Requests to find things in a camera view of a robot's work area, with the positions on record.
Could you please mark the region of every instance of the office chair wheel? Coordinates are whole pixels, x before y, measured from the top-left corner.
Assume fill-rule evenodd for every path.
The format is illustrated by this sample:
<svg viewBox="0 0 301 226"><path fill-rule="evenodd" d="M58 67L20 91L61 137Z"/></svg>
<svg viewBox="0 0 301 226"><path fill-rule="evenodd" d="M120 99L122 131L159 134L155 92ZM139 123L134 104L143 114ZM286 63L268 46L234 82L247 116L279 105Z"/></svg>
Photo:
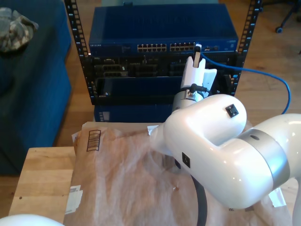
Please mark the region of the office chair wheel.
<svg viewBox="0 0 301 226"><path fill-rule="evenodd" d="M276 33L282 33L283 29L282 27L276 27Z"/></svg>

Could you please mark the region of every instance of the black rack post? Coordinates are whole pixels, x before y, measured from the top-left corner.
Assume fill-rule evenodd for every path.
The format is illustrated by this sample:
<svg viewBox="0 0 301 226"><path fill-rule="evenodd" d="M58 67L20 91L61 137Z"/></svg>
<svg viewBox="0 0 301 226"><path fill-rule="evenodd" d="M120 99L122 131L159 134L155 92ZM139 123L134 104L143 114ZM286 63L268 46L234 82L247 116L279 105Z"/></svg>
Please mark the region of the black rack post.
<svg viewBox="0 0 301 226"><path fill-rule="evenodd" d="M65 2L65 7L67 10L70 26L72 28L74 41L76 43L76 48L78 51L81 67L83 69L83 73L86 79L86 84L90 94L91 103L94 104L95 98L97 98L98 96L97 96L95 82L93 80L94 73L95 73L93 57L90 56L90 54L87 51L86 40L81 26L79 10L77 7L76 0L64 0L64 2ZM238 46L237 60L235 64L235 66L237 67L244 66L246 55L250 47L251 39L253 36L253 32L254 32L254 28L256 25L261 4L262 4L262 0L251 0L250 2L244 30L241 36L240 44ZM241 75L241 71L231 71L230 73L231 87L229 89L229 94L232 96L235 95L240 75Z"/></svg>
<svg viewBox="0 0 301 226"><path fill-rule="evenodd" d="M79 55L79 60L83 73L85 76L87 88L90 94L91 103L94 104L95 96L97 95L94 77L94 66L92 57L89 55L86 45L86 40L84 32L82 29L79 10L77 7L76 0L64 0L65 7L72 29L72 34L74 37L74 42L76 44L77 53Z"/></svg>
<svg viewBox="0 0 301 226"><path fill-rule="evenodd" d="M246 16L245 26L241 35L240 44L238 46L236 67L244 67L246 55L250 47L261 4L262 0L251 0L250 2L249 10ZM231 73L230 94L232 96L235 95L240 75L241 71L232 71Z"/></svg>

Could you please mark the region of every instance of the blue couch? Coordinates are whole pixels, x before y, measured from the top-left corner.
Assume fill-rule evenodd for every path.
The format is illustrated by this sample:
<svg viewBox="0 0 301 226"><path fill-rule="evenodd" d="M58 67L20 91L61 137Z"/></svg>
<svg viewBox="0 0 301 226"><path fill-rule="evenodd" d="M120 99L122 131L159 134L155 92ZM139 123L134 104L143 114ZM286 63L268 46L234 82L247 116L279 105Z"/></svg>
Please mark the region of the blue couch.
<svg viewBox="0 0 301 226"><path fill-rule="evenodd" d="M52 146L71 86L71 44L62 0L0 0L39 24L28 46L0 55L0 174L19 174L31 147Z"/></svg>

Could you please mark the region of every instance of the barcode label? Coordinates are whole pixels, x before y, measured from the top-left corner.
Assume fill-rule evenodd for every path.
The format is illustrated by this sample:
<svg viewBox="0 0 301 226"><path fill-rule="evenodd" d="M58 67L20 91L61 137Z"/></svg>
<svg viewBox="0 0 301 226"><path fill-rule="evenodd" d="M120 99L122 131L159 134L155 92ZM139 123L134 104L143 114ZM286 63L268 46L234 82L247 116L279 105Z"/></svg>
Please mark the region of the barcode label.
<svg viewBox="0 0 301 226"><path fill-rule="evenodd" d="M87 152L99 151L100 134L101 134L101 130L91 130L91 131L89 131Z"/></svg>
<svg viewBox="0 0 301 226"><path fill-rule="evenodd" d="M79 191L80 190L80 185L77 185L77 186L71 186L70 187L70 193L72 193L72 192L77 192L77 191Z"/></svg>

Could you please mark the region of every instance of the black cable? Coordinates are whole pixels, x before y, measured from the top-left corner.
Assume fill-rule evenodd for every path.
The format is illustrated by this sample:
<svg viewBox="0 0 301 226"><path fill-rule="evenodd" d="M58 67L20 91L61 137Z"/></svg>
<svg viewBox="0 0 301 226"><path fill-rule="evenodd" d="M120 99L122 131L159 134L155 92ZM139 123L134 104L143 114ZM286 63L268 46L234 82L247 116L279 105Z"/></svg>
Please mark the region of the black cable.
<svg viewBox="0 0 301 226"><path fill-rule="evenodd" d="M180 89L180 91L185 91L188 89L189 89L190 93L198 92L201 96L203 96L201 92L206 92L209 94L208 96L212 96L212 92L209 89L207 89L206 87L203 87L203 86L198 86L195 83L193 83L190 87L184 87L184 88Z"/></svg>

